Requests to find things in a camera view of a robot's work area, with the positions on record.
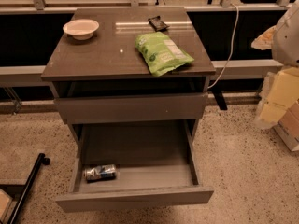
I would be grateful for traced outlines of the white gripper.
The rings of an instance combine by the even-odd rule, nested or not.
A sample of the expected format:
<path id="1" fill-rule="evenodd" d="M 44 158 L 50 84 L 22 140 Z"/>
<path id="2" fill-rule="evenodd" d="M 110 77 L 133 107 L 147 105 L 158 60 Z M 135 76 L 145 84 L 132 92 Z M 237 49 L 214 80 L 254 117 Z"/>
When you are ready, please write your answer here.
<path id="1" fill-rule="evenodd" d="M 251 46 L 259 50 L 271 49 L 275 31 L 275 26 L 268 28 L 252 41 Z M 299 68 L 288 66 L 277 73 L 269 72 L 263 81 L 260 97 L 255 124 L 261 129 L 270 129 L 299 99 Z"/>

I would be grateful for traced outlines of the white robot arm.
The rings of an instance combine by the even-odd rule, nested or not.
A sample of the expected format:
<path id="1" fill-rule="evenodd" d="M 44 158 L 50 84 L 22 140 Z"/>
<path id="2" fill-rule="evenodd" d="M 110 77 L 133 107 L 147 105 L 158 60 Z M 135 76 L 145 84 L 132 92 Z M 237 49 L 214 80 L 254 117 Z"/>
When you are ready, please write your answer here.
<path id="1" fill-rule="evenodd" d="M 259 93 L 261 101 L 255 123 L 261 129 L 270 129 L 299 99 L 299 11 L 290 8 L 275 26 L 255 38 L 251 46 L 270 49 L 273 59 L 283 65 L 279 72 L 267 74 Z"/>

